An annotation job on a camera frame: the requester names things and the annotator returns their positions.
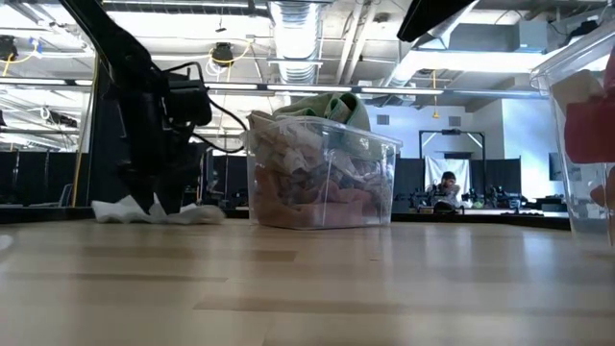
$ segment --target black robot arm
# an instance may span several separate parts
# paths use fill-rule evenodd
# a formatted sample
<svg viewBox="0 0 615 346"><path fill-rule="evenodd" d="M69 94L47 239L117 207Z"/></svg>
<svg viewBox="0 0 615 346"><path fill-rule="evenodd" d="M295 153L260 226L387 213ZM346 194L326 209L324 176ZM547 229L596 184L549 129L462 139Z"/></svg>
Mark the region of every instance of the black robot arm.
<svg viewBox="0 0 615 346"><path fill-rule="evenodd" d="M195 126L211 121L201 66L190 62L160 70L136 38L119 27L97 0L60 0L96 48L112 83L105 98L117 102L128 161L120 179L145 212L154 193L167 213L182 204L185 185L198 174L196 150L188 145ZM169 81L171 71L194 65L199 80Z"/></svg>

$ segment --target crumpled cloth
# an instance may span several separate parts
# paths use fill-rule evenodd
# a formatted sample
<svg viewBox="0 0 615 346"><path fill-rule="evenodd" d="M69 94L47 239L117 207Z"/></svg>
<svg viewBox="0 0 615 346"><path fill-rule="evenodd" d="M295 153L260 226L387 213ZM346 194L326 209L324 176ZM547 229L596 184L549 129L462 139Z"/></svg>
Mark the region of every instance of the crumpled cloth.
<svg viewBox="0 0 615 346"><path fill-rule="evenodd" d="M92 201L92 209L96 221L100 223L220 224L226 218L224 212L216 206L196 206L194 204L182 207L178 213L167 215L157 196L154 200L155 203L150 208L149 215L143 212L132 196L126 196L117 203Z"/></svg>

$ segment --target plastic storage container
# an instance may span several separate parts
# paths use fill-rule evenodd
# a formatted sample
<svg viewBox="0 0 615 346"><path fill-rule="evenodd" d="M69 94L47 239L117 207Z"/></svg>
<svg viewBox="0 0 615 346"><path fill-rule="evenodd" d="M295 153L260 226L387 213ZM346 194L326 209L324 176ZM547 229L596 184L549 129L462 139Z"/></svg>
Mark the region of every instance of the plastic storage container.
<svg viewBox="0 0 615 346"><path fill-rule="evenodd" d="M253 222L300 230L390 224L401 141L312 116L283 118L244 140Z"/></svg>
<svg viewBox="0 0 615 346"><path fill-rule="evenodd" d="M572 230L581 248L615 253L615 22L536 67L549 92Z"/></svg>

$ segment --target table surface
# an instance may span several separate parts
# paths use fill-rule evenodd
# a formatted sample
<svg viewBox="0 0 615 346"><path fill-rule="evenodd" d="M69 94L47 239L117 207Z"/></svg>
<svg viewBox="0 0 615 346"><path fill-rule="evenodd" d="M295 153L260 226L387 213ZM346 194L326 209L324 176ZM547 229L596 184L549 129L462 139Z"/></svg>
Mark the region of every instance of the table surface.
<svg viewBox="0 0 615 346"><path fill-rule="evenodd" d="M615 260L570 233L496 225L0 226L0 339L613 345Z"/></svg>

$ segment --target wall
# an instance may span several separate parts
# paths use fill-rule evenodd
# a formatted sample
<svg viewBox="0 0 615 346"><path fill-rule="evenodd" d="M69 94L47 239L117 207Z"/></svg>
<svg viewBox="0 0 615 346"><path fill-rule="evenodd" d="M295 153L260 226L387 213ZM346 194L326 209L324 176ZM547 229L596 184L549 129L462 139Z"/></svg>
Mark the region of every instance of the wall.
<svg viewBox="0 0 615 346"><path fill-rule="evenodd" d="M549 180L549 153L557 152L557 128L547 100L502 100L504 154L521 157L521 189L529 198L564 193Z"/></svg>
<svg viewBox="0 0 615 346"><path fill-rule="evenodd" d="M389 106L377 108L367 106L372 132L399 139L404 142L402 158L415 159L419 157L419 131L449 129L449 116L461 116L460 130L471 131L472 114L466 113L463 107L438 107L440 118L433 118L433 107L416 110L413 107ZM389 115L389 125L377 125L378 114ZM423 141L429 135L423 135ZM480 148L468 136L436 135L424 148L424 155L433 158L443 158L443 152L476 152Z"/></svg>
<svg viewBox="0 0 615 346"><path fill-rule="evenodd" d="M504 120L502 100L496 100L476 111L472 117L473 129L485 133L486 156L488 160L504 159ZM475 159L482 159L482 151L477 148Z"/></svg>

